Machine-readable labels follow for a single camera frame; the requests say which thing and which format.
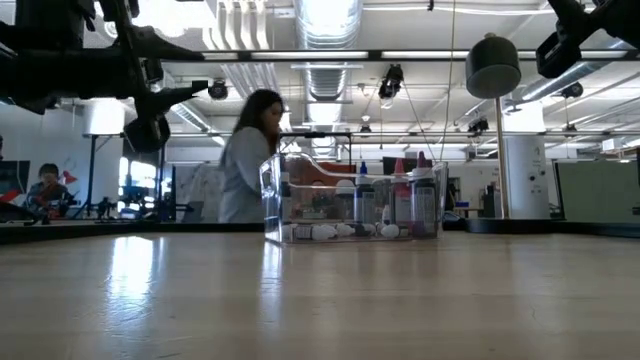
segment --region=ceiling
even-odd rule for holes
[[[463,12],[454,13],[442,8],[451,8],[451,0],[435,0],[436,11],[429,12],[416,9],[424,7],[428,1],[395,1],[395,0],[364,0],[361,27],[357,41],[359,49],[470,49],[488,32],[509,38],[518,49],[535,49],[555,29],[555,15],[478,15]],[[546,1],[532,0],[466,0],[457,1],[459,10],[482,11],[522,11],[548,9]],[[0,2],[0,19],[12,22],[11,1]],[[221,8],[219,18],[225,14]],[[267,2],[267,36],[272,49],[297,49],[296,21],[290,16],[293,11],[291,0],[269,0]],[[88,47],[108,46],[112,39],[104,31],[104,24],[98,21],[98,32],[87,33],[85,43]],[[210,49],[202,41],[202,29],[190,27],[183,36],[168,38],[173,43],[198,51]],[[605,33],[596,33],[582,46],[583,49],[603,48],[603,44],[610,38]],[[291,125],[294,130],[304,121],[306,91],[304,88],[303,71],[291,68],[292,63],[276,63],[274,65],[278,85],[282,95],[286,98],[291,109]],[[447,124],[448,131],[460,128],[466,131],[466,125],[478,115],[485,115],[489,119],[491,129],[495,129],[492,102],[485,102],[478,108],[478,113],[465,116],[470,109],[476,107],[480,100],[472,97],[465,88],[464,63],[448,62],[401,63],[404,70],[404,89],[394,99],[391,109],[381,109],[377,96],[378,82],[389,64],[377,62],[356,63],[360,69],[351,71],[348,79],[348,91],[343,106],[341,121],[335,131],[357,131],[363,115],[369,115],[369,123],[374,132],[380,131],[408,131],[419,130],[418,121],[424,130],[443,130]],[[165,63],[165,70],[171,74],[177,85],[187,85],[193,80],[224,78],[224,72],[219,64],[214,63]],[[521,86],[526,86],[538,79],[535,62],[522,62],[523,80]],[[581,79],[585,87],[585,95],[596,92],[613,83],[638,72],[636,62],[618,62],[606,66],[604,69]],[[564,99],[549,97],[543,100],[545,105],[545,126],[547,128],[562,127],[567,119],[575,120],[583,116],[599,114],[615,107],[629,99],[640,96],[640,79],[632,81],[602,92],[578,105],[564,111]],[[206,117],[212,129],[229,131],[233,128],[239,115],[243,101],[233,89],[225,101],[213,101],[206,95],[198,96],[190,101]],[[616,124],[625,124],[625,130],[635,129],[634,122],[640,117],[640,109],[631,108],[619,114],[606,118],[604,121],[593,122],[580,127],[579,130],[601,130],[612,128]],[[172,128],[175,131],[194,131],[189,125],[173,118]],[[396,142],[398,138],[385,138],[385,142]],[[596,143],[600,138],[590,138],[588,141]],[[380,142],[380,139],[360,139],[361,142]],[[468,140],[455,138],[451,142],[465,142]],[[549,139],[549,141],[564,141],[563,138]],[[200,146],[201,141],[181,139],[173,144],[180,146]]]

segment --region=long dark hair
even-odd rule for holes
[[[284,106],[282,97],[280,97],[277,92],[267,89],[256,90],[256,92],[249,96],[247,102],[244,104],[242,112],[240,113],[240,118],[238,119],[238,123],[236,123],[236,126],[233,128],[233,134],[246,127],[254,127],[260,130],[265,138],[267,138],[267,143],[269,144],[269,152],[271,153],[271,155],[275,154],[278,147],[278,141],[280,139],[278,139],[278,136],[267,134],[264,122],[262,121],[262,113],[275,103],[280,103]],[[227,147],[229,146],[229,142],[230,141],[227,141],[227,145],[222,152],[222,158],[220,158],[220,163],[222,165],[224,165],[225,163],[225,156],[227,154]]]

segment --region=ventilation duct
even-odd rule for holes
[[[350,49],[356,44],[362,16],[362,0],[296,0],[296,24],[300,47],[305,50]],[[311,122],[331,125],[340,119],[341,100],[349,78],[347,69],[306,70]]]
[[[624,41],[614,39],[608,43],[606,48],[623,50],[627,49],[628,45]],[[540,79],[525,87],[520,93],[520,99],[514,100],[514,104],[524,104],[553,95],[609,64],[611,62],[608,61],[585,61],[574,65],[556,79]]]

